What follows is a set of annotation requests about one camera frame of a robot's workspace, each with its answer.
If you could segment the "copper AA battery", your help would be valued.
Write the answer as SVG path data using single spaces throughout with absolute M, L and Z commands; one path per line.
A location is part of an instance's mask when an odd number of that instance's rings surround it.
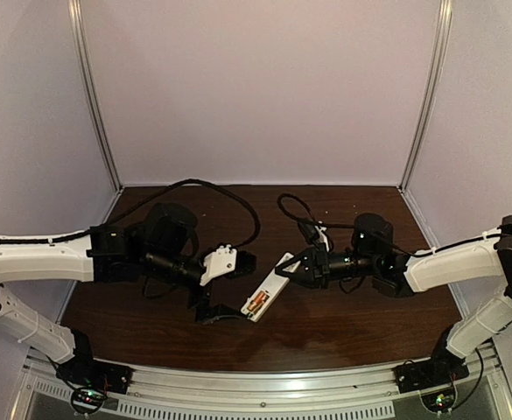
M 255 308 L 254 315 L 262 316 L 268 310 L 272 302 L 273 298 L 271 295 L 263 296 L 258 306 Z
M 262 297 L 268 295 L 264 290 L 260 290 L 255 297 L 253 297 L 247 307 L 248 314 L 254 316 L 255 308 L 258 306 L 258 303 L 261 301 Z

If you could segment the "white remote control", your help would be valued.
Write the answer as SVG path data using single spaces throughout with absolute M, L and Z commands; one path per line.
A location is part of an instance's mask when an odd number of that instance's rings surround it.
M 290 279 L 279 276 L 274 269 L 264 278 L 256 290 L 249 296 L 241 308 L 241 314 L 251 322 L 257 323 L 267 312 Z

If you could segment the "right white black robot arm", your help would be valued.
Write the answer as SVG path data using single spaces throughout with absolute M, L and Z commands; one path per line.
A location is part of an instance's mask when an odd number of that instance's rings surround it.
M 377 291 L 392 298 L 482 277 L 503 278 L 493 297 L 441 334 L 429 359 L 439 369 L 461 365 L 478 345 L 512 323 L 512 215 L 476 237 L 416 253 L 396 248 L 394 228 L 379 214 L 361 214 L 351 228 L 351 246 L 342 253 L 308 233 L 310 247 L 279 263 L 276 274 L 309 289 L 369 277 Z

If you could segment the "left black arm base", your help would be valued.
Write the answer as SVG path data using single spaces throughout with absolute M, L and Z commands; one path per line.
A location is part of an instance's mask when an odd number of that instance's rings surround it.
M 125 365 L 77 357 L 57 366 L 57 376 L 74 385 L 125 395 L 134 370 Z

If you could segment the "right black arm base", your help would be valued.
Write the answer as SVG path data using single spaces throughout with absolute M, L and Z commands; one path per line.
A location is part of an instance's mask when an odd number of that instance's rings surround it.
M 469 370 L 462 360 L 407 360 L 393 368 L 396 385 L 401 394 L 451 384 L 467 378 Z

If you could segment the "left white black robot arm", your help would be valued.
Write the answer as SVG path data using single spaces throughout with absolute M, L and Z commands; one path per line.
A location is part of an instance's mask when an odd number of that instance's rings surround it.
M 189 291 L 189 305 L 210 306 L 209 285 L 220 277 L 254 272 L 256 256 L 241 246 L 220 245 L 201 258 L 198 220 L 186 207 L 156 204 L 128 227 L 96 226 L 66 236 L 0 236 L 0 326 L 16 340 L 48 356 L 60 376 L 88 382 L 100 370 L 88 336 L 55 325 L 7 291 L 7 283 L 68 280 L 135 282 L 155 277 Z

